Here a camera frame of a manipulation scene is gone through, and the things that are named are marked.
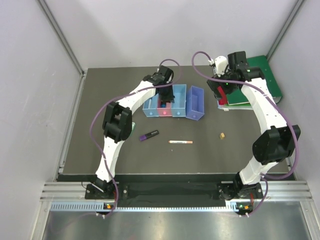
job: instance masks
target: blue bin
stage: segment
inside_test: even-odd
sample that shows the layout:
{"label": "blue bin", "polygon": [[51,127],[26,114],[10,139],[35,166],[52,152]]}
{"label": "blue bin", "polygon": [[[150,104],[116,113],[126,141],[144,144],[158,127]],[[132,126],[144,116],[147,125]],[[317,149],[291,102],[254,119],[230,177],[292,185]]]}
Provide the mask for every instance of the blue bin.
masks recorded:
{"label": "blue bin", "polygon": [[187,85],[186,84],[173,85],[173,95],[174,95],[174,103],[171,104],[172,117],[185,117]]}
{"label": "blue bin", "polygon": [[203,88],[191,86],[186,93],[186,118],[199,120],[205,115],[205,91]]}
{"label": "blue bin", "polygon": [[142,110],[148,118],[159,117],[159,113],[157,111],[158,98],[159,95],[157,94],[144,102]]}

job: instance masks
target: metal frame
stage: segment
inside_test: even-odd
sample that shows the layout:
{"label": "metal frame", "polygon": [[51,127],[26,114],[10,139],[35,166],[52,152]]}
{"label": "metal frame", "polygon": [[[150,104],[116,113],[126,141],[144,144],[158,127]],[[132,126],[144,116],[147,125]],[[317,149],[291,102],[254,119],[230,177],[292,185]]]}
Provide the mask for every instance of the metal frame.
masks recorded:
{"label": "metal frame", "polygon": [[76,58],[74,52],[72,51],[72,49],[71,49],[71,47],[70,47],[65,35],[61,31],[61,29],[60,29],[60,27],[59,27],[54,15],[52,14],[48,4],[46,3],[45,0],[36,0],[36,1],[38,2],[39,6],[41,7],[41,9],[42,9],[43,13],[45,14],[46,18],[48,19],[48,21],[49,21],[51,27],[53,28],[56,36],[60,40],[60,43],[63,46],[64,50],[66,51],[66,53],[70,57],[74,67],[79,72],[79,74],[81,76],[83,76],[85,74],[85,71],[81,67],[78,59]]}
{"label": "metal frame", "polygon": [[[81,99],[81,94],[84,87],[84,81],[86,74],[82,69],[79,61],[77,60],[75,54],[73,53],[66,37],[64,36],[62,30],[60,29],[57,21],[55,20],[46,0],[36,0],[43,10],[46,18],[48,19],[50,25],[52,26],[54,32],[56,33],[58,39],[60,40],[63,48],[70,57],[74,67],[79,72],[81,78],[79,81],[79,86],[77,89],[76,96],[73,101],[71,114],[69,117],[68,127],[65,133],[61,154],[57,167],[55,168],[54,181],[57,179],[59,173],[63,172],[63,167],[67,157],[68,147],[71,140],[71,135]],[[283,24],[279,34],[276,39],[273,41],[271,48],[269,49],[266,57],[269,61],[277,50],[280,42],[283,40],[285,34],[287,33],[289,27],[293,23],[293,20],[297,16],[299,10],[301,9],[305,0],[297,0],[293,6],[288,18]],[[288,166],[290,168],[291,159],[287,160]],[[83,186],[86,187],[88,182],[84,182]],[[49,212],[52,207],[52,203],[59,202],[74,202],[77,204],[88,204],[88,203],[101,203],[101,202],[110,202],[112,201],[99,201],[99,200],[86,200],[85,199],[85,189],[82,186],[81,182],[47,182],[44,185],[42,195],[39,201],[37,218],[34,223],[34,227],[29,239],[32,240],[41,240],[45,231],[47,220],[49,217]],[[262,191],[265,191],[266,185],[264,182],[261,182]],[[315,203],[312,199],[308,184],[306,181],[270,181],[269,182],[269,192],[265,201],[272,202],[300,202],[301,208],[305,217],[306,224],[308,226],[310,235],[312,239],[320,239],[320,218],[315,207]],[[152,209],[129,209],[132,211],[152,211]],[[175,209],[166,209],[166,211],[174,211]],[[180,209],[182,211],[200,211],[200,209]],[[118,209],[118,211],[128,211],[128,209]]]}
{"label": "metal frame", "polygon": [[289,27],[293,23],[294,19],[296,18],[297,14],[298,14],[299,10],[301,9],[304,2],[305,2],[305,0],[297,0],[296,1],[288,18],[285,20],[280,32],[278,33],[277,37],[273,41],[271,48],[269,49],[269,51],[266,55],[266,59],[268,60],[268,62],[270,61],[270,59],[274,55],[275,51],[277,50],[278,46],[280,45],[280,42],[283,40],[284,36],[286,35]]}
{"label": "metal frame", "polygon": [[76,122],[76,116],[79,109],[79,104],[81,100],[81,95],[84,89],[85,80],[86,80],[87,73],[85,73],[83,76],[80,77],[80,81],[78,84],[77,91],[74,96],[74,100],[72,103],[72,109],[68,120],[68,125],[64,134],[63,144],[60,151],[60,156],[58,159],[58,162],[54,168],[54,178],[53,180],[56,180],[58,178],[58,174],[61,174],[64,170],[67,154],[68,154],[68,148],[71,141],[71,135],[75,126]]}
{"label": "metal frame", "polygon": [[[267,202],[300,202],[302,211],[313,240],[320,239],[320,218],[312,199],[310,189],[306,181],[269,181],[269,191],[265,201]],[[45,231],[45,226],[49,217],[49,211],[52,206],[57,204],[73,204],[77,206],[99,205],[99,203],[112,204],[113,200],[87,200],[85,199],[86,186],[89,182],[47,182],[44,185],[37,219],[32,231],[32,240],[41,240]],[[264,192],[266,184],[261,182],[261,188]],[[129,207],[118,208],[117,212],[232,212],[235,202],[247,202],[249,200],[231,200],[227,201],[226,207],[185,207],[185,208],[141,208]],[[95,212],[95,209],[81,209],[81,212]]]}

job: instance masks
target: dark gray table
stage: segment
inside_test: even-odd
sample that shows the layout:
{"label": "dark gray table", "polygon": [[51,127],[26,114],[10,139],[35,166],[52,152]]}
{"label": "dark gray table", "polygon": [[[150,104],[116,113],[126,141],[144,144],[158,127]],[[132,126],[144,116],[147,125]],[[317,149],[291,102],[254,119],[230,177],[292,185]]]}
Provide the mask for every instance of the dark gray table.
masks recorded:
{"label": "dark gray table", "polygon": [[[198,67],[207,75],[208,66]],[[178,76],[178,68],[172,67]],[[90,139],[89,127],[96,112],[113,97],[132,91],[156,67],[90,68],[75,119],[74,129],[64,166],[64,174],[94,174],[100,163],[100,153]],[[252,144],[260,135],[255,114],[251,110],[217,109],[217,101],[191,66],[183,66],[179,84],[204,88],[205,115],[199,121],[175,117],[147,118],[142,107],[133,115],[136,127],[125,141],[116,165],[116,173],[236,173],[252,157]],[[102,121],[98,118],[93,134],[103,147]],[[160,134],[140,142],[139,136],[159,130]],[[188,140],[193,144],[169,144],[169,140]],[[286,162],[272,169],[286,173]]]}

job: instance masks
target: green folder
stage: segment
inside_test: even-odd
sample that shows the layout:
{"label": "green folder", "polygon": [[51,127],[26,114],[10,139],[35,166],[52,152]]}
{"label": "green folder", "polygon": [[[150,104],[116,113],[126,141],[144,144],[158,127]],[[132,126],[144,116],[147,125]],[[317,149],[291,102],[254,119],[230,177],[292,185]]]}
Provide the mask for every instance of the green folder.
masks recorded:
{"label": "green folder", "polygon": [[[276,82],[275,76],[271,71],[266,56],[255,56],[247,59],[250,67],[260,67],[266,80],[266,85],[271,93],[274,102],[277,104],[282,98],[281,90]],[[233,93],[226,96],[228,105],[246,104],[249,103],[248,99],[237,89]]]}

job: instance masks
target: green book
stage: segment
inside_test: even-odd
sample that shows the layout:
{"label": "green book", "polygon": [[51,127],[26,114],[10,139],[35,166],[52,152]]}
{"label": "green book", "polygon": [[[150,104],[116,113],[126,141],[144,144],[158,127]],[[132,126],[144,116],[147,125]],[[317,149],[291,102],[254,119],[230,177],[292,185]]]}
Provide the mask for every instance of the green book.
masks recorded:
{"label": "green book", "polygon": [[[247,59],[250,67],[260,67],[266,80],[266,85],[271,93],[274,102],[277,104],[282,98],[281,90],[276,82],[275,76],[271,71],[266,56],[255,56]],[[246,96],[237,89],[233,93],[226,96],[229,105],[246,104],[249,103]]]}
{"label": "green book", "polygon": [[244,103],[244,104],[236,104],[236,105],[229,105],[229,104],[224,104],[224,105],[219,105],[218,104],[218,109],[224,110],[224,111],[229,111],[229,110],[253,110],[252,106],[250,103]]}

